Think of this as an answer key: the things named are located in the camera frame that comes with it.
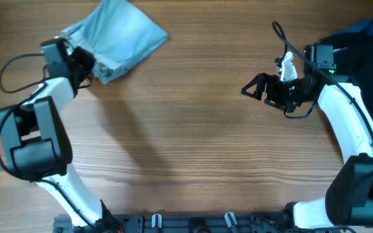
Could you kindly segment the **light blue denim shorts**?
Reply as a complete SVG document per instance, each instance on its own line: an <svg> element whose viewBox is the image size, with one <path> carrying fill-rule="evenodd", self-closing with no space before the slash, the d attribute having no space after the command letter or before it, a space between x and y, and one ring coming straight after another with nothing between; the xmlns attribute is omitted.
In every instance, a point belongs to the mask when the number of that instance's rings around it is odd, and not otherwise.
<svg viewBox="0 0 373 233"><path fill-rule="evenodd" d="M62 37L95 57L92 73L102 83L123 77L169 40L169 34L135 5L103 0Z"/></svg>

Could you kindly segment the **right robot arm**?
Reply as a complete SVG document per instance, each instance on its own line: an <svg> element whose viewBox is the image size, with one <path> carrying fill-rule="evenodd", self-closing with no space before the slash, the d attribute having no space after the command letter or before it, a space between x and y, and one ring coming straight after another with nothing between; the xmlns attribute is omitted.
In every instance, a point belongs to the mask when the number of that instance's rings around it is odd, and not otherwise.
<svg viewBox="0 0 373 233"><path fill-rule="evenodd" d="M304 77L297 76L294 54L275 60L276 74L257 74L242 94L263 100L293 118L308 102L327 117L343 156L343 167L324 197L286 205L275 221L280 230L312 232L373 228L373 114L356 75L344 67L346 47L312 44L304 49Z"/></svg>

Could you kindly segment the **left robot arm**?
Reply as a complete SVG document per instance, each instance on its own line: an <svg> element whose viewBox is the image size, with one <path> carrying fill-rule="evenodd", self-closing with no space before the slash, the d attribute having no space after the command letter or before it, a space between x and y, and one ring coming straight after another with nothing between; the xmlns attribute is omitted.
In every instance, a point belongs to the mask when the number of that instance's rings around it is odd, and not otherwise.
<svg viewBox="0 0 373 233"><path fill-rule="evenodd" d="M73 232L106 232L114 227L113 218L77 174L59 114L84 87L95 58L65 38L44 41L40 56L46 64L37 89L0 109L0 167L48 191L68 213Z"/></svg>

